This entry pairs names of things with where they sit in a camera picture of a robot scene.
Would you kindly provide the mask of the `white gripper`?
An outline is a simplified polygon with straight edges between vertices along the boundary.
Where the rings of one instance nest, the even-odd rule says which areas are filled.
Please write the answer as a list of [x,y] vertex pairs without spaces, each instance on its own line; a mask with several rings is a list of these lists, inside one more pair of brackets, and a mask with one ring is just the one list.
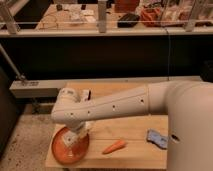
[[62,142],[66,147],[73,146],[89,133],[93,125],[93,121],[65,123],[64,126],[67,128],[67,131],[62,134]]

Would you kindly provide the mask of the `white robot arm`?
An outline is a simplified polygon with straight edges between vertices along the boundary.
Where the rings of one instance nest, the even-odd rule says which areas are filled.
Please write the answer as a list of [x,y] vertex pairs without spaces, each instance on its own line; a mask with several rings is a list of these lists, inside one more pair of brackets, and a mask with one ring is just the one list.
[[213,83],[167,81],[81,101],[71,88],[60,90],[52,119],[79,143],[88,121],[168,114],[168,171],[213,171]]

